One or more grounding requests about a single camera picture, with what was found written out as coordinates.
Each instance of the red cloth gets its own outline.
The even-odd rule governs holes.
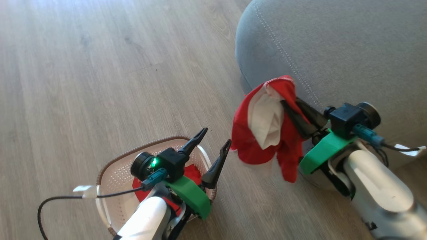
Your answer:
[[[276,146],[269,146],[262,150],[252,131],[248,127],[248,106],[252,97],[262,87],[269,85],[286,100],[288,105],[307,121],[296,105],[295,85],[290,76],[281,76],[259,85],[251,91],[240,104],[234,119],[231,131],[231,150],[237,150],[239,159],[247,164],[262,164],[270,161],[275,153],[279,162],[282,176],[285,181],[295,182],[297,177],[298,159],[302,156],[303,139],[297,132],[291,119],[284,114],[280,129],[280,142]]]
[[[193,180],[193,182],[196,183],[197,185],[200,185],[202,183],[202,175],[200,174],[199,170],[197,169],[197,167],[194,164],[192,164],[188,167],[185,167],[184,175],[186,177],[188,177],[189,179]],[[135,188],[138,188],[140,186],[141,186],[141,180],[134,178],[134,181],[132,183],[132,187],[135,189]],[[147,191],[147,192],[138,191],[138,192],[135,192],[135,195],[138,198],[139,202],[142,202],[147,197],[147,195],[149,193],[150,193],[150,191]],[[177,215],[179,215],[181,213],[180,206],[169,201],[165,197],[163,197],[163,199],[166,201],[167,204],[169,204],[175,210]]]

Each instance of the sofa stitching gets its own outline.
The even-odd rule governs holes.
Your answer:
[[[319,101],[319,99],[318,99],[318,97],[316,96],[316,94],[313,92],[313,90],[311,89],[310,85],[308,84],[307,80],[304,78],[304,76],[302,76],[302,74],[300,73],[300,71],[296,67],[295,63],[292,61],[292,59],[289,57],[288,53],[283,48],[282,44],[279,42],[276,34],[274,34],[274,32],[272,31],[272,29],[270,28],[270,26],[268,25],[268,23],[265,21],[264,17],[261,14],[260,9],[259,9],[258,2],[255,1],[254,3],[255,3],[255,6],[254,6],[254,8],[255,8],[255,14],[256,14],[258,20],[261,22],[261,24],[263,25],[264,29],[267,31],[267,33],[270,36],[271,40],[273,40],[273,43],[276,45],[277,49],[282,54],[282,57],[286,60],[286,62],[288,63],[288,65],[291,67],[292,71],[301,78],[302,84],[303,84],[306,92],[309,94],[310,98],[313,100],[314,104],[316,106],[319,106],[319,105],[322,106],[321,103],[320,103],[320,101]]]

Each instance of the white basket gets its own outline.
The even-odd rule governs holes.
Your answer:
[[[153,155],[157,155],[169,147],[178,150],[186,144],[188,140],[189,138],[183,136],[165,138],[138,147],[113,159],[99,173],[97,180],[98,195],[132,189],[134,176],[131,175],[130,167],[135,157],[141,152],[149,152]],[[202,175],[211,167],[211,161],[201,146],[197,146],[193,150],[186,166],[191,164],[194,164]],[[216,188],[213,190],[206,189],[206,194],[211,201],[213,201],[216,195]],[[129,193],[111,198],[97,198],[96,204],[102,221],[105,223],[110,233],[115,236],[135,212],[140,202],[134,193]]]

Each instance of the connector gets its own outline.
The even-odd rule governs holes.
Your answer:
[[[159,170],[153,172],[150,176],[148,176],[148,178],[142,182],[141,187],[143,187],[143,191],[151,190],[157,183],[165,180],[166,177],[166,169],[160,168]]]
[[[375,148],[381,148],[382,143],[384,142],[383,137],[378,136],[376,132],[374,132],[373,130],[361,124],[356,124],[353,127],[353,133],[359,138],[367,141],[369,144],[371,144]]]

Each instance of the camera lens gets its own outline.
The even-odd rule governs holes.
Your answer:
[[[131,174],[139,180],[145,180],[150,175],[149,166],[153,158],[148,152],[140,153],[132,163]]]
[[[378,111],[367,102],[360,102],[356,107],[363,110],[367,118],[366,125],[370,129],[376,128],[381,123],[381,117]]]

